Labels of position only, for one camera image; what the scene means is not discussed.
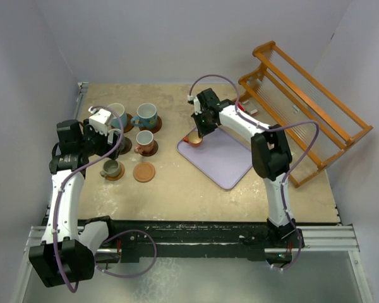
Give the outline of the orange copper cup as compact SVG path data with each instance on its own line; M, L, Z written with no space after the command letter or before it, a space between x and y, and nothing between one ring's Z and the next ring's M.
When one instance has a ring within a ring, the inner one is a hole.
M198 134L197 131L192 131L183 138L183 141L193 148L196 148L202 144L203 138Z

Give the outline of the large light blue cup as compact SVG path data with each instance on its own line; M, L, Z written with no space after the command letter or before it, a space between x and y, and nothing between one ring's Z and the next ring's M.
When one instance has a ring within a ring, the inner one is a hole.
M120 119L123 124L123 128L125 128L128 122L124 105L120 103L113 103L108 105L108 108L112 109L117 114L117 117L111 121L111 126L113 128L121 129L120 123L118 121L118 119Z

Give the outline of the grey green cup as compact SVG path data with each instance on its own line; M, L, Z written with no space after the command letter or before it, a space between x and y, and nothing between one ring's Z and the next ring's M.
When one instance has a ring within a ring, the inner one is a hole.
M117 177L122 171L121 165L116 160L107 160L102 166L102 177Z

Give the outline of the grey blue cup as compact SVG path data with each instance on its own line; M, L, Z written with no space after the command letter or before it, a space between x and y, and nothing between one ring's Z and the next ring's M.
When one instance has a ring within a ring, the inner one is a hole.
M121 143L122 149L120 154L128 153L131 149L131 140L127 137L123 138L123 142Z

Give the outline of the dark walnut coaster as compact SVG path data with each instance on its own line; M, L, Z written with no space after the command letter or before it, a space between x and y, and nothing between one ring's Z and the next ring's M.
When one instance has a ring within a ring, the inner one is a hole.
M119 146L118 154L124 155L128 153L132 148L132 142L129 138L124 137Z
M151 157L152 155L156 154L159 149L158 143L153 140L148 145L136 145L135 146L135 153L138 153L144 157Z

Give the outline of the light orange wooden coaster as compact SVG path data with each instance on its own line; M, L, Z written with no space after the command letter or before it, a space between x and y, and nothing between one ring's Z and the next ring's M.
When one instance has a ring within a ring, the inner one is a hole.
M105 177L106 180L108 180L108 181L117 181L120 178L122 178L122 176L124 175L126 169L125 169L125 166L121 162L119 162L119 163L120 163L121 168L122 168L121 173L117 177Z
M133 169L133 177L138 182L149 182L155 177L155 167L149 162L139 163Z

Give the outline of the reddish wooden coaster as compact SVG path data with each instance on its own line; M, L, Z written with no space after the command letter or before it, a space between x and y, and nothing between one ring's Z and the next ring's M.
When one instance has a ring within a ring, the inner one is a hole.
M157 123L156 123L156 126L154 128L149 129L149 128L145 128L145 127L139 127L140 131L147 130L147 131L152 132L153 134L157 133L161 128L162 128L162 119L160 116L157 117Z
M124 133L127 133L133 129L133 125L131 123L131 119L133 116L131 114L124 114L124 119L123 119L123 127L124 127Z

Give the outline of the pink red cup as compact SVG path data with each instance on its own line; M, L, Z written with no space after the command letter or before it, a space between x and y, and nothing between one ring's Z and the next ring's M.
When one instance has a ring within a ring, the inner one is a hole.
M135 153L150 153L154 148L154 136L151 131L143 130L136 135L137 145L134 148Z

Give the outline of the blue cup with pattern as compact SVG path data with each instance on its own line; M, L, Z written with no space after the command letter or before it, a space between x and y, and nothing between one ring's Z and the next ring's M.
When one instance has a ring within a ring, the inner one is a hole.
M138 106L136 116L131 118L131 124L136 127L153 129L157 126L157 108L154 104L144 103Z

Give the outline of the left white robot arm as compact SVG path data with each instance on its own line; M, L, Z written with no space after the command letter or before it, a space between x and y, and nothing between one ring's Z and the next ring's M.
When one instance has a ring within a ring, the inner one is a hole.
M49 169L52 196L44 234L30 248L28 260L46 287L65 285L75 293L81 281L93 277L95 253L117 241L115 224L109 216L91 218L78 230L78 204L89 158L117 159L123 141L121 128L111 126L113 118L90 117L83 122L67 120L57 124L58 142L52 149Z

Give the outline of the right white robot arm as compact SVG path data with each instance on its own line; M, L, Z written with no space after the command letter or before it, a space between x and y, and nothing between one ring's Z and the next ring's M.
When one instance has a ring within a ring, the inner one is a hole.
M200 137L225 126L250 144L253 169L263 179L267 193L269 242L275 247L284 246L296 226L289 206L287 173L292 155L285 132L278 124L269 126L257 121L228 99L219 100L211 88L187 99L194 108L191 116Z

